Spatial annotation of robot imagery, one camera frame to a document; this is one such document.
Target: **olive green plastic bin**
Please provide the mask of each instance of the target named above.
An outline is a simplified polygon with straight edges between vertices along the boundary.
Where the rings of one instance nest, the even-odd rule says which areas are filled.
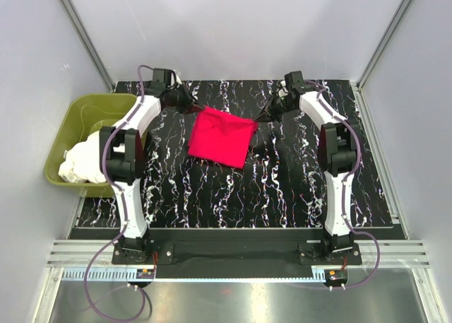
[[[112,126],[120,120],[135,104],[136,96],[125,93],[105,93],[84,95],[69,107],[63,124],[56,135],[54,145],[44,167],[46,179],[53,185],[70,189],[80,196],[113,197],[114,192],[108,183],[68,183],[58,176],[59,166],[64,162],[64,152],[103,126]]]

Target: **fabric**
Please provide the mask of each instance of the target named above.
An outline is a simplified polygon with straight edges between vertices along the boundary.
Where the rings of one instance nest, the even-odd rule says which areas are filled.
[[[243,168],[258,123],[207,107],[199,112],[189,140],[189,155]]]
[[[89,135],[86,141],[77,143],[66,152],[65,161],[59,166],[58,175],[68,183],[105,183],[99,166],[99,131]]]

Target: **white cloth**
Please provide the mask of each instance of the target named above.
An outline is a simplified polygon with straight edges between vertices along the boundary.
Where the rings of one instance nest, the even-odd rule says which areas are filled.
[[[105,183],[99,162],[99,131],[96,131],[66,153],[66,160],[60,165],[58,175],[68,183]]]

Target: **cable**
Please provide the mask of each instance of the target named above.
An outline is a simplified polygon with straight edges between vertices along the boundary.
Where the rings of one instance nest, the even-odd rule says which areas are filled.
[[[142,68],[150,69],[151,71],[153,71],[153,68],[150,67],[150,66],[147,66],[147,65],[140,65],[138,67],[138,77],[140,79],[140,87],[141,87],[141,99],[140,99],[140,102],[132,110],[131,114],[126,118],[126,120],[124,122],[122,122],[119,126],[117,126],[116,129],[109,135],[109,137],[107,139],[107,142],[105,143],[104,150],[102,152],[102,171],[104,173],[105,179],[107,180],[107,182],[112,187],[117,188],[119,190],[119,192],[121,192],[121,201],[122,201],[122,204],[123,204],[123,207],[124,207],[124,227],[121,229],[121,231],[119,232],[119,234],[115,238],[113,238],[106,245],[101,247],[98,252],[95,253],[93,258],[88,263],[88,266],[86,267],[86,271],[85,271],[85,276],[83,277],[83,289],[85,291],[86,299],[87,299],[88,303],[90,304],[91,308],[94,310],[94,312],[96,314],[98,314],[102,318],[105,318],[105,319],[107,319],[107,320],[109,320],[111,322],[132,322],[132,321],[134,321],[135,319],[137,319],[138,317],[141,316],[141,314],[144,311],[145,304],[146,304],[146,293],[145,293],[145,291],[142,288],[139,288],[138,286],[135,286],[134,287],[135,290],[139,290],[140,293],[141,293],[141,297],[143,298],[143,302],[141,304],[140,310],[138,311],[138,314],[136,314],[135,316],[133,316],[131,318],[128,318],[128,319],[115,319],[113,317],[110,317],[110,316],[104,314],[103,312],[101,312],[96,307],[96,304],[91,299],[89,291],[88,291],[88,272],[91,269],[91,266],[94,264],[94,261],[100,256],[100,254],[102,254],[104,252],[105,249],[107,249],[110,245],[112,245],[114,242],[119,240],[119,238],[126,232],[127,225],[128,225],[128,222],[129,222],[129,214],[127,212],[127,204],[126,204],[126,197],[124,196],[124,189],[122,189],[118,184],[116,184],[113,180],[111,180],[109,175],[108,175],[108,173],[107,173],[107,152],[108,152],[108,149],[109,149],[110,145],[112,144],[113,138],[118,134],[119,131],[121,131],[121,129],[123,127],[125,127],[127,125],[127,123],[129,123],[131,121],[132,117],[137,113],[137,111],[140,109],[141,105],[144,102],[144,82],[143,82],[143,77],[141,75],[141,69]]]
[[[375,266],[372,269],[372,271],[370,272],[369,275],[367,275],[367,277],[365,279],[363,279],[362,281],[356,283],[356,284],[352,284],[351,286],[348,286],[347,288],[357,288],[358,286],[362,286],[363,284],[367,283],[372,276],[375,274],[375,271],[378,269],[379,264],[380,264],[380,245],[378,243],[378,241],[376,240],[376,238],[371,234],[371,233],[366,233],[366,232],[357,232],[352,225],[350,224],[350,222],[347,219],[347,214],[345,212],[345,193],[347,191],[346,189],[346,183],[347,183],[347,178],[351,175],[353,175],[359,168],[359,164],[361,163],[361,158],[362,158],[362,153],[361,153],[361,146],[359,143],[359,139],[358,139],[358,135],[356,135],[355,130],[341,117],[338,117],[337,115],[335,115],[333,112],[331,112],[330,108],[327,106],[326,103],[323,102],[323,100],[320,98],[323,92],[326,92],[327,89],[325,86],[315,82],[315,81],[306,81],[308,84],[316,86],[317,88],[319,88],[318,92],[317,92],[317,100],[320,103],[320,105],[322,105],[322,107],[325,109],[325,111],[327,111],[327,113],[332,116],[334,119],[338,120],[340,123],[342,123],[347,129],[348,131],[352,134],[353,140],[356,143],[356,147],[357,147],[357,157],[356,157],[356,162],[355,165],[353,166],[353,169],[347,173],[344,178],[343,178],[343,188],[342,188],[342,215],[343,215],[343,219],[345,221],[345,224],[347,225],[347,227],[350,229],[350,232],[353,233],[354,235],[361,235],[361,236],[367,236],[369,237],[371,240],[374,241],[375,244],[375,248],[376,248],[376,262],[375,262]]]

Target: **floor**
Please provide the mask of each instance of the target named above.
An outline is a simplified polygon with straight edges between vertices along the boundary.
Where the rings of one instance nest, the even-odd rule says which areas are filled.
[[[187,81],[203,105],[243,118],[256,116],[277,81]],[[319,81],[325,99],[361,125],[362,164],[352,189],[356,226],[392,226],[359,110],[348,81]],[[137,94],[136,82],[117,93]],[[187,154],[196,115],[164,110],[149,128],[142,179],[143,212],[154,228],[319,227],[326,211],[326,182],[316,162],[318,129],[301,112],[281,123],[260,124],[243,170]],[[79,228],[119,227],[114,199],[87,198]]]
[[[363,270],[351,270],[349,283],[364,276]],[[138,312],[142,300],[130,289],[109,294],[121,285],[94,282],[89,289],[105,314],[126,319]],[[381,269],[365,286],[332,293],[307,283],[153,283],[145,291],[148,300],[137,322],[427,322],[413,276],[405,269]],[[50,322],[106,321],[88,307],[82,282],[63,281]]]

